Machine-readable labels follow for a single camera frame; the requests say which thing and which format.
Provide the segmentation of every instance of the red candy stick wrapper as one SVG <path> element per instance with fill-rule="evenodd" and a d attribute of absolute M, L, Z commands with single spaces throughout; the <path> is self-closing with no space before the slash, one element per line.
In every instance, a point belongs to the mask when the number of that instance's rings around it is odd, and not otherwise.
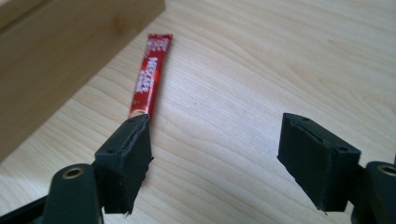
<path fill-rule="evenodd" d="M 172 38 L 172 35 L 148 35 L 146 52 L 134 88 L 134 99 L 128 118 L 141 114 L 148 114 L 152 118 L 163 59 Z"/>

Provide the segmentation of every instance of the light wood grain surface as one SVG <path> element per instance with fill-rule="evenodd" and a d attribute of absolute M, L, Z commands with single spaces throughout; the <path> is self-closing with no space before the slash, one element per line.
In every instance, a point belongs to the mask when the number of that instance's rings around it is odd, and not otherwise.
<path fill-rule="evenodd" d="M 0 215 L 47 194 L 59 169 L 93 161 L 127 118 L 147 34 L 172 33 L 147 185 L 131 216 L 106 223 L 350 223 L 351 205 L 319 212 L 276 159 L 282 113 L 339 135 L 362 166 L 393 162 L 396 2 L 166 6 L 0 164 Z"/>

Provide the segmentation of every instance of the red snack packet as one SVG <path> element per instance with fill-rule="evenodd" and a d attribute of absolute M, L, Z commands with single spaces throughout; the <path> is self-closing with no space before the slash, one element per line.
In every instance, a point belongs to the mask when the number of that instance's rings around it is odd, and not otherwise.
<path fill-rule="evenodd" d="M 163 59 L 172 38 L 172 35 L 148 35 L 146 52 L 134 88 L 134 99 L 128 118 L 141 114 L 148 114 L 152 118 Z"/>

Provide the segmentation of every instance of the wooden table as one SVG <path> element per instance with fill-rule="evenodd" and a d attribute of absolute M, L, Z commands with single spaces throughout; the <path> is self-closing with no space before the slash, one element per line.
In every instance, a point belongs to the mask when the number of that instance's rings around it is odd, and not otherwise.
<path fill-rule="evenodd" d="M 131 216 L 106 223 L 350 223 L 351 204 L 326 216 L 276 159 L 282 114 L 348 141 L 362 166 L 393 162 L 395 1 L 166 5 L 0 164 L 0 215 L 47 194 L 59 169 L 93 161 L 127 117 L 147 34 L 172 33 L 147 185 Z"/>

